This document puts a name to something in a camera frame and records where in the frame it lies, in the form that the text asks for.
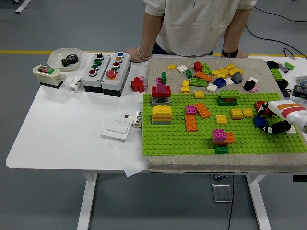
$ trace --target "green baseplate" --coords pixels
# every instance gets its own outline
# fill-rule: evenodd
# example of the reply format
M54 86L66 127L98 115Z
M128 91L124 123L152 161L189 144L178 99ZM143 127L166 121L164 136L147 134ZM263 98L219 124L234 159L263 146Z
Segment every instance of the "green baseplate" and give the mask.
M224 129L232 132L236 142L228 145L228 154L260 154L260 153L301 153L307 147L299 133L295 135L268 134L255 128L252 117L232 120L232 108L251 108L254 116L256 101L280 100L277 93L244 93L238 98L237 106L218 106L219 94L205 94L204 99L195 99L193 94L172 94L171 107L173 121L171 125L152 125L151 94L143 95L143 154L146 156L167 155L211 155L215 154L211 133L213 129ZM197 132L187 132L185 124L185 106L203 102L211 113L211 117L202 119L196 115ZM217 115L227 117L227 125L216 123ZM281 118L273 116L266 120L269 125Z

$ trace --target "cable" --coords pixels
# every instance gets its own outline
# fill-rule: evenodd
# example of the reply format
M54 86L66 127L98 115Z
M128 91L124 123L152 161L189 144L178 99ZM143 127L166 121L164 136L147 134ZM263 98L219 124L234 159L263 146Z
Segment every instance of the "cable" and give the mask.
M279 15L279 14L275 14L275 13L268 13L268 12L266 12L266 11L263 11L263 10L261 10L261 9L257 8L256 6L254 6L254 7L255 7L257 10L262 11L262 12L264 12L264 13L271 14L271 15L276 15L276 16L279 16L279 17L285 18L285 19L287 19L287 20L289 20L289 21L292 21L292 22L299 22L299 23L304 23L304 22L307 22L307 21L296 21L296 20L291 20L291 19L288 19L288 18L286 18L286 17L283 17L283 16L281 16L281 15Z
M248 28L247 25L246 25L245 27L246 27L247 30L251 33L251 35L253 35L254 37L259 38L259 39L262 39L262 40L267 40L267 41L273 41L273 42L282 43L282 44L284 44L284 45L286 45L286 46L289 46L289 47L291 47L292 49L296 50L298 53L300 53L301 55L303 55L303 56L307 59L307 57L306 57L302 52L300 52L299 50L295 49L293 46L291 46L291 45L289 45L289 44L287 44L287 43L285 43L285 42L278 41L278 40L268 39L268 38L262 38L262 37L255 36L255 35L249 30L249 28Z
M228 222L228 230L230 230L230 219L232 214L232 206L234 203L234 191L235 191L235 176L232 175L232 201L231 201L231 208L230 208L230 215L229 215L229 222Z

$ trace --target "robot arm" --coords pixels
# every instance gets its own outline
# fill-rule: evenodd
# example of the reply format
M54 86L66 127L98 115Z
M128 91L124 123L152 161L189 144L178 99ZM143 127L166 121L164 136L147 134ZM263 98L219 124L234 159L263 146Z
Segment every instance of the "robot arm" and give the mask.
M266 133L278 134L290 130L292 124L296 124L304 133L307 133L307 110L291 100L271 101L264 103L258 110L257 116L261 116L265 109L269 109L269 117L272 113L285 119L272 126L264 127Z

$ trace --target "white t-shirt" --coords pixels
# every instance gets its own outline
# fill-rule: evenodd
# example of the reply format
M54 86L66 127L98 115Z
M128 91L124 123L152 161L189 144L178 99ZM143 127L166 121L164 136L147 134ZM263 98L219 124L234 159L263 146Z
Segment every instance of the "white t-shirt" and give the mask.
M236 10L249 9L256 1L144 0L146 13L164 16L157 44L167 53L181 56L211 53L224 36Z

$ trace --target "white plate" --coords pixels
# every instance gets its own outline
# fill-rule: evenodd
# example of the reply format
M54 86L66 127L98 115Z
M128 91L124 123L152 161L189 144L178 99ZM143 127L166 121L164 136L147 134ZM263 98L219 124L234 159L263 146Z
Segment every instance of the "white plate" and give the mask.
M62 65L62 60L66 58L69 54L76 54L78 56L78 62L76 64L72 64L64 67ZM48 65L53 68L58 68L61 71L72 71L80 65L82 58L82 51L76 48L64 48L57 49L50 54L48 59Z

